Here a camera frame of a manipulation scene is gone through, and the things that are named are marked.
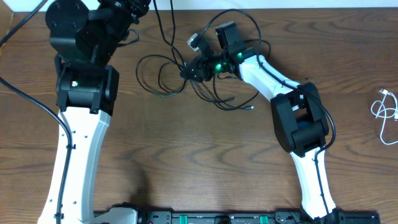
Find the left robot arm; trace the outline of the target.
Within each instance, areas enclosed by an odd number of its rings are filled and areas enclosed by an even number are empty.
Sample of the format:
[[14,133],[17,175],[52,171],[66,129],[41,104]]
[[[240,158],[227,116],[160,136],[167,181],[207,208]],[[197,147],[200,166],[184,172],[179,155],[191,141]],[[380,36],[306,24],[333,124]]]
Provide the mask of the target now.
[[95,10],[80,0],[55,1],[45,14],[56,50],[58,148],[39,223],[137,223],[139,212],[118,205],[95,213],[93,198],[104,136],[114,111],[119,73],[109,64],[126,46],[148,1],[103,0]]

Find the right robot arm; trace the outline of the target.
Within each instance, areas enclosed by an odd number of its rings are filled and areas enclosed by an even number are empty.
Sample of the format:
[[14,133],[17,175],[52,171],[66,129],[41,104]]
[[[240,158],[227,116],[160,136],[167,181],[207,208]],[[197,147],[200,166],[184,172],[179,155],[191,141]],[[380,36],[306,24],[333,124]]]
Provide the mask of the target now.
[[193,34],[187,44],[199,54],[186,64],[181,77],[207,82],[221,73],[230,73],[262,94],[271,104],[277,141],[294,161],[302,191],[304,220],[338,223],[339,215],[325,169],[326,136],[332,120],[316,86],[302,85],[281,74],[265,56],[246,46],[235,22],[224,23],[215,31],[221,53],[214,53],[202,35]]

